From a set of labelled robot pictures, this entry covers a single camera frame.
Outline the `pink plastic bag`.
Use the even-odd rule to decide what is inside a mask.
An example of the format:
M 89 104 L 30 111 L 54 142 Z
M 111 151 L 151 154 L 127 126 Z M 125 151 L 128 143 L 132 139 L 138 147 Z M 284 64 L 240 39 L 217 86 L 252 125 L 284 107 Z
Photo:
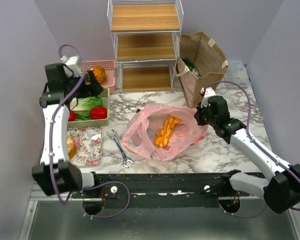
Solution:
M 128 122 L 122 144 L 129 152 L 146 159 L 172 160 L 206 137 L 208 126 L 199 126 L 194 118 L 195 113 L 195 109 L 186 106 L 148 103 Z M 176 124 L 167 146 L 159 147 L 154 139 L 170 116 L 180 119 L 180 122 Z

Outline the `brown paper grocery bag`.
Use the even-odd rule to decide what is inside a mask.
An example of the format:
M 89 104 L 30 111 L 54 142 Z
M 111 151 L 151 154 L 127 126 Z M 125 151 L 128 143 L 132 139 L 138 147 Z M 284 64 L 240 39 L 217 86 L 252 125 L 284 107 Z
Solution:
M 201 77 L 196 77 L 183 59 L 189 59 L 196 66 Z M 202 101 L 201 88 L 211 83 L 213 83 L 211 86 L 213 90 L 217 88 L 216 82 L 223 79 L 227 68 L 228 61 L 225 54 L 204 32 L 180 36 L 176 69 L 185 102 L 189 108 L 195 108 Z

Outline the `red bell pepper toy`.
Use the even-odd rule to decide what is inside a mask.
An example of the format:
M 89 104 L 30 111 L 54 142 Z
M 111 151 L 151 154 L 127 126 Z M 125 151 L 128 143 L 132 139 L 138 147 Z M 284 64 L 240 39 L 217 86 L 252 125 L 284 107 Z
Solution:
M 106 119 L 108 116 L 108 109 L 103 106 L 94 107 L 89 112 L 91 120 Z

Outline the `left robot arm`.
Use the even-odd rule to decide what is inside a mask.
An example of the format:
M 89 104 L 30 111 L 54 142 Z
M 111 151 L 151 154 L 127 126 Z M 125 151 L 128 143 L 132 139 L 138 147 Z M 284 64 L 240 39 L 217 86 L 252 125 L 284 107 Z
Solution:
M 87 67 L 73 60 L 46 65 L 47 83 L 39 98 L 44 115 L 44 145 L 39 165 L 32 168 L 33 179 L 47 196 L 84 191 L 94 198 L 100 194 L 101 185 L 93 173 L 83 173 L 70 162 L 67 150 L 67 128 L 70 102 L 74 96 L 98 96 L 103 88 L 85 88 Z

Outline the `red tomato toy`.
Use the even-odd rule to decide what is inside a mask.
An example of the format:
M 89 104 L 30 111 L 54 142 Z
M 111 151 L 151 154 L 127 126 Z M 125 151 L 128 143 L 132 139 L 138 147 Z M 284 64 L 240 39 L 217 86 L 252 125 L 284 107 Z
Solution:
M 77 119 L 77 115 L 73 112 L 69 112 L 68 122 L 74 122 Z

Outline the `green lettuce toy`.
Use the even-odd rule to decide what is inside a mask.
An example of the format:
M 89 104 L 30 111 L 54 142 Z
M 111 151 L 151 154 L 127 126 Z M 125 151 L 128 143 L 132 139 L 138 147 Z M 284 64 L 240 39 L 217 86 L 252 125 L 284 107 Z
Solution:
M 96 107 L 102 107 L 103 100 L 99 96 L 90 96 L 86 98 L 74 98 L 70 102 L 70 110 L 77 115 L 88 117 L 90 111 Z

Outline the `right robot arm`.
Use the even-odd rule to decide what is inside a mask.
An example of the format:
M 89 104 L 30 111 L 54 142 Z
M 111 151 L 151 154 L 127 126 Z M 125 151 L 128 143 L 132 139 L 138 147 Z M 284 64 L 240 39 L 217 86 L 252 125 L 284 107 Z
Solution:
M 227 101 L 207 88 L 194 117 L 200 126 L 211 126 L 216 135 L 241 151 L 263 174 L 259 178 L 239 170 L 228 173 L 220 191 L 231 196 L 245 192 L 263 199 L 275 213 L 294 209 L 300 203 L 300 165 L 275 155 L 261 144 L 240 120 L 232 118 Z

